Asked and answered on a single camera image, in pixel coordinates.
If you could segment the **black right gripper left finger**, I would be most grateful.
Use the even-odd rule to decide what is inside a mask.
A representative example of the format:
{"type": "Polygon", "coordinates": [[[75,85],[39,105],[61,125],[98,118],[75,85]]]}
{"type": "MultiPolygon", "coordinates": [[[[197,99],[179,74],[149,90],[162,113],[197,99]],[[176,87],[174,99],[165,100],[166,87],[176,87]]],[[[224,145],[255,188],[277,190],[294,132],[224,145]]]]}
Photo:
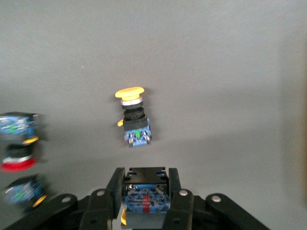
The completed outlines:
{"type": "Polygon", "coordinates": [[[121,206],[124,168],[116,168],[108,185],[78,200],[61,194],[39,206],[7,230],[111,230],[121,206]]]}

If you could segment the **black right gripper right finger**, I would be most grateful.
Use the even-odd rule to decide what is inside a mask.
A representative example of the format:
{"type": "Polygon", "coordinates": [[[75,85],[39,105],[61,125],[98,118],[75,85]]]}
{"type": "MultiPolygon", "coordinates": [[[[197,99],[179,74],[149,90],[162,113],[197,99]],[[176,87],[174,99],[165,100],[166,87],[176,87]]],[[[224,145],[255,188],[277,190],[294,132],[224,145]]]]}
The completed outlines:
{"type": "Polygon", "coordinates": [[[164,230],[267,230],[268,227],[221,193],[205,199],[180,185],[178,170],[169,168],[170,209],[164,230]]]}

